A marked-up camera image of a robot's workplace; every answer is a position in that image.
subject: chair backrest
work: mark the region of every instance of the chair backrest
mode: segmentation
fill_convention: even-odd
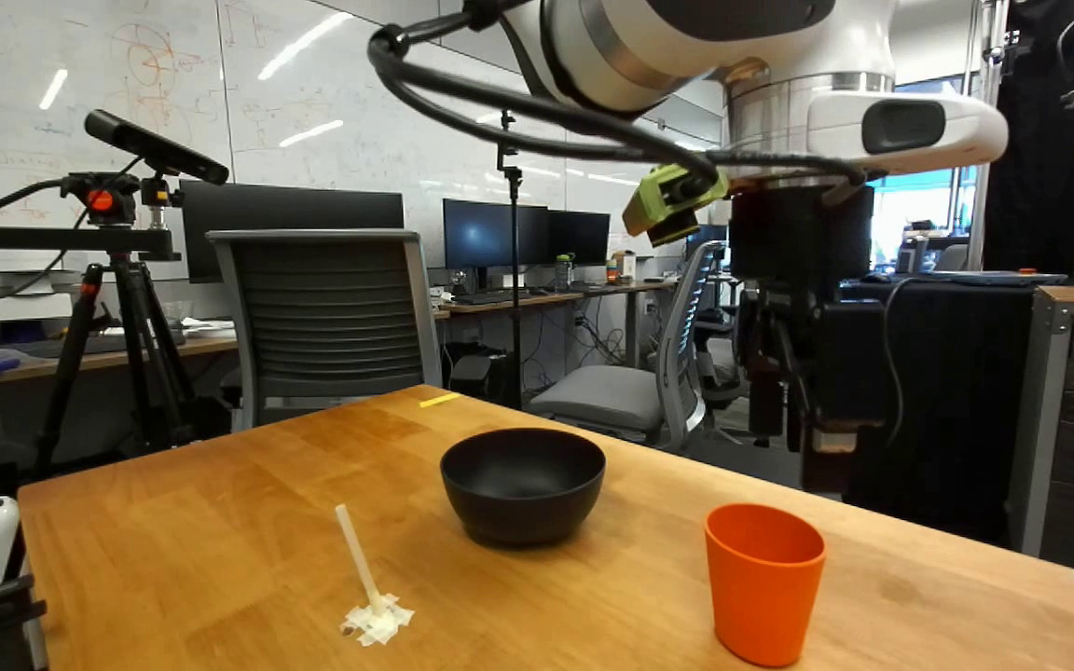
[[[717,275],[717,292],[702,302],[694,315],[694,348],[702,367],[702,396],[708,410],[723,410],[743,396],[743,365],[740,365],[740,302],[743,284],[735,275]]]
[[[657,392],[663,413],[663,441],[682,447],[685,435],[704,422],[704,398],[698,385],[698,348],[692,339],[694,315],[722,275],[723,238],[694,247],[685,258],[673,314],[657,343]]]
[[[441,385],[417,232],[214,232],[237,297],[243,422]]]
[[[954,242],[954,247],[939,251],[938,269],[971,269],[971,242]]]

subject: plastic cup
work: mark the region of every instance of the plastic cup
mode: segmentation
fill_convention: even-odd
[[[786,512],[717,507],[708,514],[708,575],[722,645],[760,668],[794,662],[823,560],[823,535]]]

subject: whiteboard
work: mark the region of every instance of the whiteboard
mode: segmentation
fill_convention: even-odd
[[[0,0],[0,192],[66,170],[120,170],[126,154],[84,129],[85,111],[110,108],[227,164],[237,182],[400,190],[408,228],[422,232],[427,259],[441,264],[441,198],[508,200],[497,145],[400,103],[367,58],[377,24],[334,16],[345,11],[306,0]],[[321,22],[334,24],[264,73]],[[520,73],[453,49],[422,43],[416,58],[523,90]],[[64,90],[40,108],[56,69],[66,69]],[[549,156],[520,164],[523,200],[613,212],[615,247],[649,252],[621,223],[646,166]],[[80,200],[60,192],[0,208],[4,228],[73,228],[76,217]],[[165,220],[183,238],[181,212],[167,208]],[[0,252],[0,269],[37,269],[49,258]]]

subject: computer monitor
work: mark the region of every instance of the computer monitor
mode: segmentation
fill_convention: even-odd
[[[610,264],[610,223],[613,217],[606,212],[549,208],[544,259],[570,252],[570,264]]]
[[[403,198],[390,190],[299,190],[183,177],[177,192],[188,223],[188,264],[196,284],[219,284],[211,232],[223,228],[403,228]]]
[[[541,205],[514,208],[514,259],[544,264],[544,217]],[[446,258],[449,269],[508,269],[510,264],[510,205],[497,200],[446,200]]]

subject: desk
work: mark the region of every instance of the desk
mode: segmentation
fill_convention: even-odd
[[[204,335],[204,339],[181,343],[183,356],[232,354],[232,349],[240,349],[240,343],[227,335]],[[122,365],[126,365],[126,349],[84,356],[84,374],[122,367]],[[56,376],[56,356],[22,356],[17,367],[0,374],[0,385],[40,379],[40,376]]]
[[[523,310],[541,310],[541,304],[570,304],[581,302],[581,295],[523,295]],[[483,302],[483,304],[468,304],[468,302],[453,302],[434,310],[434,321],[453,321],[453,315],[484,315],[484,314],[510,314],[510,302]]]
[[[832,560],[804,668],[1074,668],[1074,569],[597,435],[610,480],[559,546],[475,543],[438,462],[549,425],[438,387],[22,489],[56,671],[80,668],[743,668],[712,638],[704,512],[786,507]],[[364,604],[334,507],[417,618],[339,632]]]

